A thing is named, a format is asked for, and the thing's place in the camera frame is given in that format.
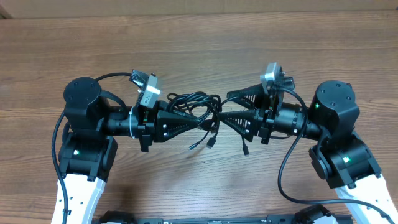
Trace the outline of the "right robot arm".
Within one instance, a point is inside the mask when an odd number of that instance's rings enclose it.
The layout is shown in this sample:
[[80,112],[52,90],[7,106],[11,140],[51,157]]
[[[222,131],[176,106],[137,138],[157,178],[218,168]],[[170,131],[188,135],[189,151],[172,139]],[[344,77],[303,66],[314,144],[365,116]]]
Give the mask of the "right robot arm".
[[349,215],[335,215],[328,199],[301,200],[305,208],[293,215],[267,218],[268,223],[396,223],[382,170],[370,148],[354,129],[359,107],[350,84],[338,80],[321,83],[307,106],[303,100],[286,103],[295,95],[294,84],[271,83],[231,91],[228,101],[243,111],[225,112],[221,120],[251,141],[259,136],[264,144],[272,138],[312,139],[309,149],[317,175],[336,192],[333,203],[343,203]]

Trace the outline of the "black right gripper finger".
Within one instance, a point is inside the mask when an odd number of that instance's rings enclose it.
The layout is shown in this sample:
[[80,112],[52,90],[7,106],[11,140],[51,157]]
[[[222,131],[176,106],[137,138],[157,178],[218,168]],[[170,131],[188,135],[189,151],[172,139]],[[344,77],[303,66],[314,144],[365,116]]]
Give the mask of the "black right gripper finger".
[[220,121],[235,130],[245,140],[252,142],[259,129],[259,110],[222,112]]
[[233,101],[247,109],[261,109],[267,105],[265,91],[261,84],[227,92],[226,101]]

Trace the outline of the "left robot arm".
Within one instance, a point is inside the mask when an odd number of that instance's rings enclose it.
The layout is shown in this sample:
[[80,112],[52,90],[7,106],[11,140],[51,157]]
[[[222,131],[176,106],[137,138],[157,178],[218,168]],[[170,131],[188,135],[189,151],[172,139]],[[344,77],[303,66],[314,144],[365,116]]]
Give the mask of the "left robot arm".
[[98,78],[76,78],[65,87],[62,117],[68,121],[60,152],[53,156],[58,201],[52,223],[91,223],[116,156],[117,136],[138,139],[147,152],[152,143],[199,126],[190,114],[167,111],[155,75],[134,72],[129,79],[139,89],[134,106],[102,89]]

